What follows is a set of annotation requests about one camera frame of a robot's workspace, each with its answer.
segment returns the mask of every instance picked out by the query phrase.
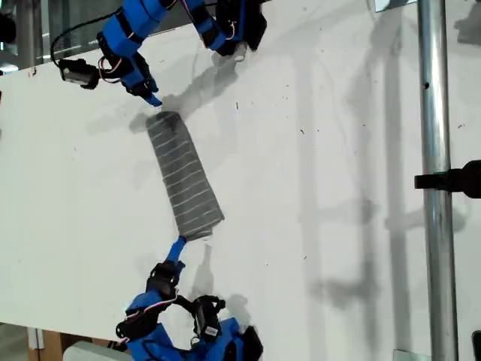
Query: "striped towel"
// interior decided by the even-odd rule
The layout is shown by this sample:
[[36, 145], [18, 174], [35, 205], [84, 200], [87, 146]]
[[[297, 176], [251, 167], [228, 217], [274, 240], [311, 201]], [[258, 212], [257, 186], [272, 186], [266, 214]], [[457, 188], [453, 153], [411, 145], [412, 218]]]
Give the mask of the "striped towel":
[[224, 220], [189, 130], [174, 112], [161, 112], [146, 124], [174, 211], [179, 235], [189, 241], [212, 234]]

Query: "silver pole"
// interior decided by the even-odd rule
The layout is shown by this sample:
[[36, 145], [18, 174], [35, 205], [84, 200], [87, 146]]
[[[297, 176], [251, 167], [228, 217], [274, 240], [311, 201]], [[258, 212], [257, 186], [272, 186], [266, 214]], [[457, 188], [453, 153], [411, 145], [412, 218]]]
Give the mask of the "silver pole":
[[[418, 24], [422, 158], [424, 173], [433, 174], [451, 168], [444, 0], [418, 0]], [[424, 204], [431, 359], [458, 361], [451, 195], [426, 190]]]

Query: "cable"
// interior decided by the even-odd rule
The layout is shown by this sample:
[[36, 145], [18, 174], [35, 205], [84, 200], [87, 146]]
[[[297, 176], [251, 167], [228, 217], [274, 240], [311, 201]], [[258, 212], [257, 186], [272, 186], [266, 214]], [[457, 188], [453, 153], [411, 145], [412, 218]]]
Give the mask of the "cable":
[[[178, 293], [179, 293], [179, 290], [175, 290], [175, 297], [172, 298], [172, 299], [168, 299], [166, 301], [161, 301], [161, 302], [157, 302], [157, 303], [154, 303], [153, 305], [150, 305], [149, 307], [145, 308], [142, 312], [140, 311], [137, 311], [133, 314], [130, 314], [128, 316], [126, 316], [126, 320], [131, 318], [131, 317], [135, 317], [135, 316], [138, 316], [139, 314], [144, 314], [146, 313], [148, 310], [152, 310], [153, 308], [155, 307], [159, 307], [159, 306], [162, 306], [162, 305], [166, 305], [168, 303], [172, 303], [172, 302], [175, 302], [177, 300], [177, 297], [178, 297]], [[125, 344], [126, 342], [129, 342], [130, 341], [130, 338], [128, 337], [124, 337], [122, 340], [120, 340], [120, 343], [119, 344]]]
[[112, 72], [114, 72], [117, 67], [120, 65], [120, 63], [122, 62], [122, 59], [119, 60], [119, 62], [115, 65], [114, 68], [112, 68], [110, 71], [106, 71], [104, 69], [104, 61], [105, 61], [105, 56], [103, 56], [102, 58], [100, 58], [97, 62], [97, 67], [98, 67], [98, 74], [100, 75], [100, 78], [105, 82], [105, 83], [109, 83], [109, 84], [115, 84], [115, 83], [119, 83], [120, 82], [120, 79], [116, 79], [116, 80], [107, 80], [105, 79], [104, 77], [104, 73], [105, 72], [106, 74], [110, 74]]
[[57, 36], [57, 37], [55, 38], [55, 40], [53, 40], [52, 44], [50, 45], [50, 58], [52, 59], [53, 64], [55, 64], [55, 66], [56, 66], [57, 68], [60, 68], [60, 67], [59, 67], [59, 63], [58, 63], [58, 62], [56, 61], [56, 59], [55, 59], [55, 52], [54, 52], [54, 50], [55, 50], [56, 43], [57, 43], [61, 38], [63, 38], [64, 36], [66, 36], [68, 33], [73, 32], [74, 30], [77, 30], [77, 29], [79, 29], [79, 28], [81, 28], [81, 27], [84, 27], [84, 26], [87, 26], [87, 25], [90, 25], [90, 24], [94, 24], [94, 23], [98, 23], [98, 22], [100, 22], [100, 21], [102, 21], [102, 20], [106, 20], [106, 19], [112, 17], [113, 15], [117, 14], [117, 13], [120, 11], [120, 9], [115, 10], [113, 13], [110, 13], [110, 14], [107, 14], [107, 15], [103, 15], [103, 16], [101, 16], [101, 17], [97, 17], [97, 18], [92, 19], [92, 20], [90, 20], [90, 21], [86, 21], [85, 23], [80, 23], [80, 24], [77, 24], [76, 26], [72, 26], [71, 28], [68, 28], [68, 29], [64, 30], [59, 36]]

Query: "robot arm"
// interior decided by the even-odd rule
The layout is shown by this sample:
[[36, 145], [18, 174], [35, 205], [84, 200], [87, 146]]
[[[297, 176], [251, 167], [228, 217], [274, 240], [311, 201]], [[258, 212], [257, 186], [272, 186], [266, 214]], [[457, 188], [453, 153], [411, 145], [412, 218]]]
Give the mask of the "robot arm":
[[[104, 54], [98, 68], [88, 65], [83, 59], [62, 59], [57, 63], [55, 43], [80, 26], [62, 33], [51, 47], [52, 60], [60, 68], [62, 79], [78, 83], [85, 89], [95, 89], [100, 79], [108, 83], [121, 82], [133, 96], [140, 96], [153, 106], [162, 105], [153, 95], [159, 88], [138, 50], [175, 1], [124, 0], [123, 6], [111, 14], [102, 32], [97, 35], [98, 45]], [[251, 49], [257, 49], [267, 26], [261, 13], [261, 0], [219, 0], [216, 19], [207, 12], [204, 0], [182, 1], [206, 47], [222, 56], [232, 55], [242, 41], [247, 42]], [[105, 60], [109, 62], [110, 69], [104, 68]]]
[[[225, 301], [215, 296], [201, 296], [193, 302], [177, 295], [176, 286], [185, 266], [179, 255], [186, 245], [180, 237], [172, 245], [167, 259], [158, 263], [147, 280], [146, 292], [135, 297], [126, 311], [126, 318], [116, 328], [136, 361], [168, 359], [170, 361], [256, 361], [263, 352], [262, 343], [252, 326], [241, 333], [236, 319], [219, 322], [217, 314]], [[198, 342], [191, 350], [176, 348], [159, 314], [170, 305], [179, 305], [194, 318], [194, 333]]]

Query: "white surface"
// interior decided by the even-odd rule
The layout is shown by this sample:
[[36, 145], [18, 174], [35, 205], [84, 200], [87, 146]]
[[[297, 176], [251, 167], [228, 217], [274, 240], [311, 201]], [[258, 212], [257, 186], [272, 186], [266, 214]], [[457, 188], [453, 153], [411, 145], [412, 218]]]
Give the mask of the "white surface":
[[133, 361], [127, 353], [80, 341], [63, 353], [63, 361]]
[[[453, 29], [472, 3], [447, 5], [452, 164], [463, 166], [481, 156], [481, 50], [457, 44]], [[234, 70], [213, 68], [191, 26], [142, 48], [225, 213], [208, 264], [198, 270], [202, 241], [182, 255], [180, 291], [226, 298], [259, 329], [267, 361], [430, 354], [422, 192], [413, 188], [416, 7], [373, 14], [352, 0], [274, 1], [265, 15], [258, 53]], [[155, 110], [121, 86], [63, 83], [53, 65], [2, 77], [0, 90], [0, 321], [115, 338], [177, 237], [139, 128]], [[456, 195], [454, 205], [464, 361], [481, 328], [481, 203]], [[162, 321], [186, 347], [192, 320], [170, 308]]]

